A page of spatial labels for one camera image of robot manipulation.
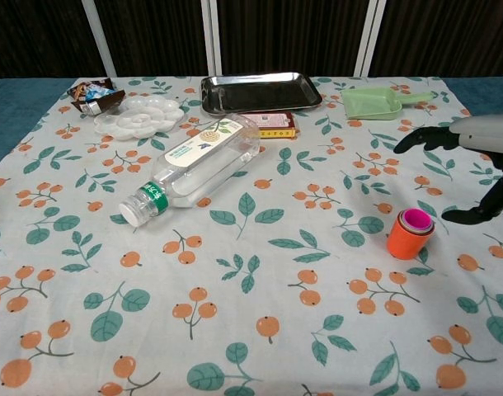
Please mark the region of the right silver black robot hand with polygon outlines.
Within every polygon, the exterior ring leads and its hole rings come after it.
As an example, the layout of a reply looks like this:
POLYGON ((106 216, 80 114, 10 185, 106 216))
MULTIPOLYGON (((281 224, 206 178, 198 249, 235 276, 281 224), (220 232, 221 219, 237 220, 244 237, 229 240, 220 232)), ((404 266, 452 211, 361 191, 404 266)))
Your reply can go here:
POLYGON ((487 155, 493 166, 502 171, 501 178, 470 210, 450 210, 442 218, 456 224, 475 225, 487 222, 503 211, 503 114, 475 115, 447 126, 426 126, 413 130, 393 149, 405 153, 416 145, 426 151, 462 147, 487 155))

